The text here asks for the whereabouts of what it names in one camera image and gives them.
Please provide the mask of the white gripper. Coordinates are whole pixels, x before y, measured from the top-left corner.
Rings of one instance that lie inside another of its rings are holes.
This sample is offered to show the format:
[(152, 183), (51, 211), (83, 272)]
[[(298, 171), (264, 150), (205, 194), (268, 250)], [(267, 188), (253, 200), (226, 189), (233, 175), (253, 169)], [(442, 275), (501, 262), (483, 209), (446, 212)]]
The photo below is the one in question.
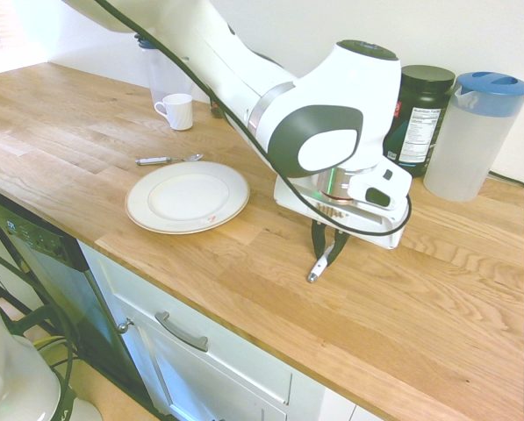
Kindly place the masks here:
[[(396, 210), (379, 210), (370, 204), (358, 202), (342, 203), (325, 196), (317, 189), (317, 175), (289, 179), (289, 183), (305, 199), (302, 202), (289, 185), (278, 176), (274, 189), (276, 202), (292, 211), (313, 220), (311, 226), (312, 245), (316, 259), (326, 250), (326, 225), (339, 229), (339, 225), (349, 230), (357, 230), (355, 236), (385, 249), (398, 246), (404, 232), (403, 221), (407, 210), (407, 200)], [(339, 256), (350, 238), (348, 232), (335, 232), (334, 243), (328, 254), (331, 265)]]

